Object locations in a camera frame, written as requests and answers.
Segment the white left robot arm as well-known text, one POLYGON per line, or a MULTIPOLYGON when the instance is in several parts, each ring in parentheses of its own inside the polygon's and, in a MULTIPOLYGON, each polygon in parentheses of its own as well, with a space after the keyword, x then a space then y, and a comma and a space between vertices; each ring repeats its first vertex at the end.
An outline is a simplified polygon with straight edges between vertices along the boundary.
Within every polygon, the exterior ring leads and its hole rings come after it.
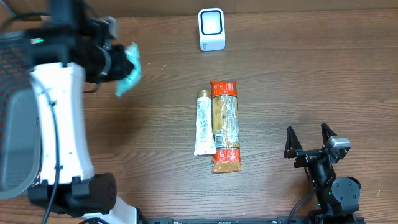
POLYGON ((87 15, 83 1, 50 1, 40 27, 1 25, 1 198, 27 194, 47 213, 83 223, 137 223, 118 197, 113 174, 96 174, 83 116, 83 86, 129 88, 139 70, 136 45, 114 45, 114 18, 87 15))

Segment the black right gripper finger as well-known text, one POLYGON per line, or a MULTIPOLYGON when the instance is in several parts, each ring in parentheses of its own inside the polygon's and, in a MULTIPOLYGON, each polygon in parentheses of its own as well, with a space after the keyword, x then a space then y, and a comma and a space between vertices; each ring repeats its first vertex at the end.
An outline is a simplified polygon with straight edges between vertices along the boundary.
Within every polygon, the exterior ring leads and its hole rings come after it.
POLYGON ((337 136, 337 134, 326 123, 321 124, 321 131, 323 144, 325 146, 333 146, 335 143, 335 136, 337 136))
POLYGON ((287 128, 287 139, 284 150, 284 158, 295 158, 298 156, 299 152, 302 152, 303 148, 297 135, 292 126, 287 128))

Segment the teal tissue pack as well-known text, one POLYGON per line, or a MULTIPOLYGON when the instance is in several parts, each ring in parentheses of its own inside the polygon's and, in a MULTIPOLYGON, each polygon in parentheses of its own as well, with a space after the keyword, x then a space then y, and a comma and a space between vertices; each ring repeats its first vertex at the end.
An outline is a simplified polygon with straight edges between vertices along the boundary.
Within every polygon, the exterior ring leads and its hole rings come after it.
POLYGON ((116 83, 116 96, 122 97, 130 89, 135 87, 142 76, 141 56, 139 47, 136 43, 132 43, 126 50, 126 58, 133 64, 134 68, 129 72, 128 76, 116 83))

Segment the white tube with gold cap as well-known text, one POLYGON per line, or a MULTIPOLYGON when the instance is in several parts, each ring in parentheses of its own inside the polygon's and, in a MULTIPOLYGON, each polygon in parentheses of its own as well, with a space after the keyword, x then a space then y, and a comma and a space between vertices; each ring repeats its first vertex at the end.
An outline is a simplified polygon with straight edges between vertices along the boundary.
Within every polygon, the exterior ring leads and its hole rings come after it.
POLYGON ((212 101, 208 90, 197 93, 196 121, 195 121, 194 155, 210 155, 216 153, 212 127, 212 101))

